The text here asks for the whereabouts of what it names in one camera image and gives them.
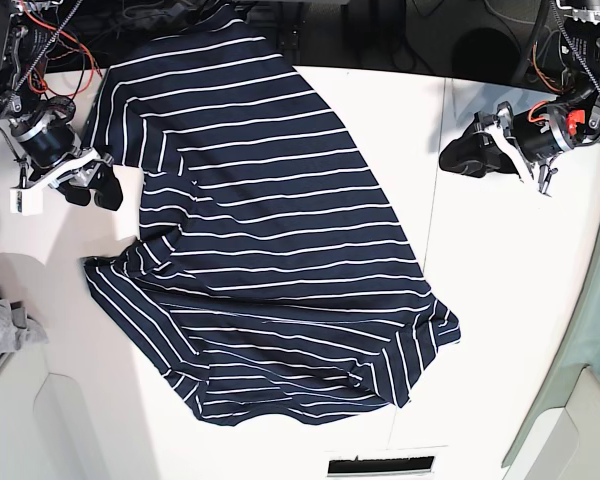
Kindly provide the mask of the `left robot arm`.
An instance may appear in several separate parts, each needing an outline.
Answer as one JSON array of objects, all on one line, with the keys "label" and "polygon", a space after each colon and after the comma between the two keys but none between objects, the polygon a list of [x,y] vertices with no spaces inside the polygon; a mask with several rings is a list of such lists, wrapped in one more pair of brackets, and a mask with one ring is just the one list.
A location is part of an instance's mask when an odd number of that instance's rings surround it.
[{"label": "left robot arm", "polygon": [[545,195],[560,155],[600,145],[600,1],[544,1],[534,26],[542,27],[549,15],[560,33],[560,78],[539,67],[536,39],[529,40],[526,50],[554,99],[520,113],[507,101],[492,113],[475,113],[462,135],[440,153],[442,170],[473,178],[514,174]]}]

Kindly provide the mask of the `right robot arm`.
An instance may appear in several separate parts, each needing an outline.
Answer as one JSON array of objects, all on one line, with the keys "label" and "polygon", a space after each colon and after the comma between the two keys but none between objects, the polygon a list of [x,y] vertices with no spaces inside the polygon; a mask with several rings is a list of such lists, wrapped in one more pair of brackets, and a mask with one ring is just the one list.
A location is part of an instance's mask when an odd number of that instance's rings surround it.
[{"label": "right robot arm", "polygon": [[18,165],[17,184],[9,192],[10,209],[23,216],[40,214],[46,189],[73,205],[115,211],[123,200],[113,159],[82,145],[72,126],[75,99],[88,85],[81,80],[67,95],[45,80],[52,50],[62,45],[83,60],[89,76],[98,72],[87,47],[67,32],[69,23],[44,19],[58,1],[0,1],[0,134]]}]

